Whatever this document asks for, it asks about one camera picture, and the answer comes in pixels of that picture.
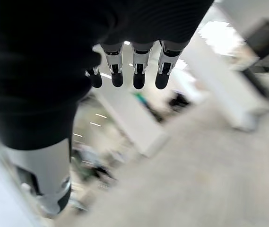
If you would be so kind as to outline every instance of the robotic finger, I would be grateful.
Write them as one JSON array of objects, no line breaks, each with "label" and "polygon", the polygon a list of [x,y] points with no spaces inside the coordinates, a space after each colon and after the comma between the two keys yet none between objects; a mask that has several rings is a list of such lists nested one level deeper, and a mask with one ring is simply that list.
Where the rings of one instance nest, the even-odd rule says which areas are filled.
[{"label": "robotic finger", "polygon": [[185,43],[161,41],[160,43],[162,50],[158,60],[158,72],[156,75],[155,85],[158,89],[164,89],[168,84],[172,69],[189,41]]},{"label": "robotic finger", "polygon": [[122,66],[122,48],[123,43],[114,45],[101,44],[102,49],[105,52],[108,67],[112,76],[112,84],[115,87],[123,85],[123,74],[121,71]]},{"label": "robotic finger", "polygon": [[85,70],[85,75],[91,79],[92,86],[95,88],[100,88],[103,84],[102,77],[98,67],[93,67],[91,69]]},{"label": "robotic finger", "polygon": [[148,65],[151,48],[154,44],[139,44],[132,42],[132,55],[133,55],[133,85],[136,89],[142,89],[145,84],[145,72]]}]

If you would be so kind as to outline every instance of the black sleeve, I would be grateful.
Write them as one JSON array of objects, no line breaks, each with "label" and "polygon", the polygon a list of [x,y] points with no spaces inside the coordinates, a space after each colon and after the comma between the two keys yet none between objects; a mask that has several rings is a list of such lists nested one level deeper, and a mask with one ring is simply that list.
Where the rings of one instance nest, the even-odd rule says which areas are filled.
[{"label": "black sleeve", "polygon": [[72,133],[77,102],[97,66],[92,46],[116,26],[106,0],[0,0],[0,140],[38,149]]}]

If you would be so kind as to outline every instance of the white wall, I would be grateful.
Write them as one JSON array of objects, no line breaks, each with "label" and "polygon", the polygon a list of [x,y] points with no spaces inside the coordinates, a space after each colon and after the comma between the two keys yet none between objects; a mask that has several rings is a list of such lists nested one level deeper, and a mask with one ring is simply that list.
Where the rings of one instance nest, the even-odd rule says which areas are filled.
[{"label": "white wall", "polygon": [[219,7],[242,35],[249,34],[263,18],[269,18],[268,0],[224,0]]},{"label": "white wall", "polygon": [[181,57],[215,96],[233,127],[255,129],[250,118],[268,110],[269,104],[249,82],[238,72],[231,71],[198,33],[194,34]]}]

